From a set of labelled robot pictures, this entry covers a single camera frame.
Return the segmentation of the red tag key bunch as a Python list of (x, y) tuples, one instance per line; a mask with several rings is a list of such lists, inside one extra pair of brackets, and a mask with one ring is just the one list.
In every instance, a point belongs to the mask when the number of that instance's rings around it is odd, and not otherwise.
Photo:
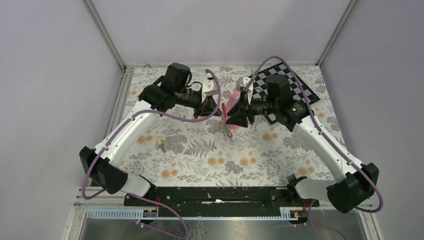
[(232, 127), (229, 124), (227, 124), (226, 121), (227, 121), (226, 105), (224, 103), (222, 103), (221, 104), (221, 124), (220, 124), (219, 129), (220, 129), (220, 132), (223, 134), (222, 130), (223, 130), (223, 128), (226, 128), (228, 133), (229, 133), (229, 136), (233, 139)]

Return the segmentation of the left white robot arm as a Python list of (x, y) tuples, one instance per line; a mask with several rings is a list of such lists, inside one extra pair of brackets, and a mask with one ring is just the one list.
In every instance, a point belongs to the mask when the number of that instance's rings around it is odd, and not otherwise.
[(206, 69), (199, 91), (192, 91), (191, 69), (180, 63), (170, 64), (164, 75), (147, 85), (129, 114), (95, 147), (83, 147), (79, 157), (85, 172), (81, 195), (90, 200), (100, 193), (123, 192), (133, 195), (144, 206), (152, 204), (152, 183), (142, 176), (122, 171), (119, 166), (142, 131), (168, 117), (186, 123), (200, 123), (218, 116), (222, 101), (216, 75)]

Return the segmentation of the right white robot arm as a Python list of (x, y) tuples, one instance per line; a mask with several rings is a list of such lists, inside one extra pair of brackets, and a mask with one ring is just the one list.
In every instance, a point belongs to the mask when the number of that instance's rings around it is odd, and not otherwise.
[(240, 77), (236, 88), (239, 98), (227, 113), (226, 123), (239, 127), (248, 127), (256, 116), (275, 115), (278, 123), (301, 138), (322, 160), (332, 174), (331, 180), (299, 177), (290, 180), (287, 201), (293, 206), (301, 205), (306, 199), (330, 202), (341, 213), (353, 209), (376, 190), (379, 169), (373, 163), (364, 164), (351, 155), (322, 126), (319, 119), (310, 111), (307, 100), (295, 97), (290, 80), (281, 74), (270, 75), (265, 80), (266, 95), (254, 99), (254, 88), (249, 77)]

